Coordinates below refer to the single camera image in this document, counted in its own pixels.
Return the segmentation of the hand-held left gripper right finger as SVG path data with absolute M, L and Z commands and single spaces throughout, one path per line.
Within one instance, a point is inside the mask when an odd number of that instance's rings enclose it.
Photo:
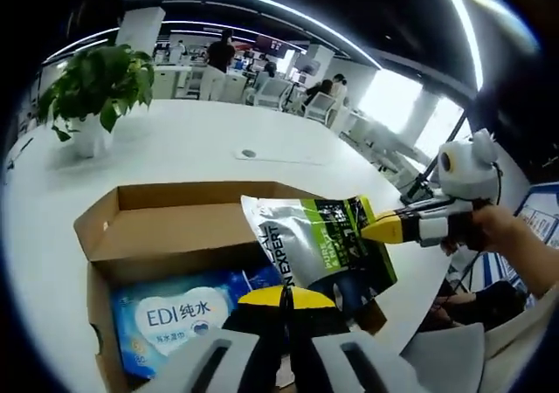
M 416 370 L 366 331 L 350 331 L 325 295 L 287 295 L 291 369 L 299 392 L 425 392 Z

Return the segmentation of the person's right hand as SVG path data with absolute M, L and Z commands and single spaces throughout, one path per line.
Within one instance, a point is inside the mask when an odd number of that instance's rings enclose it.
M 504 256 L 514 252 L 529 234 L 529 229 L 521 219 L 499 205 L 487 205 L 476 210 L 473 222 L 486 236 L 486 248 Z

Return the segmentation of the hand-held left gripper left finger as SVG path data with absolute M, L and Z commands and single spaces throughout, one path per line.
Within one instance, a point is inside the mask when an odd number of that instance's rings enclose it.
M 288 290 L 254 290 L 222 327 L 186 341 L 148 383 L 149 392 L 272 392 L 280 368 Z

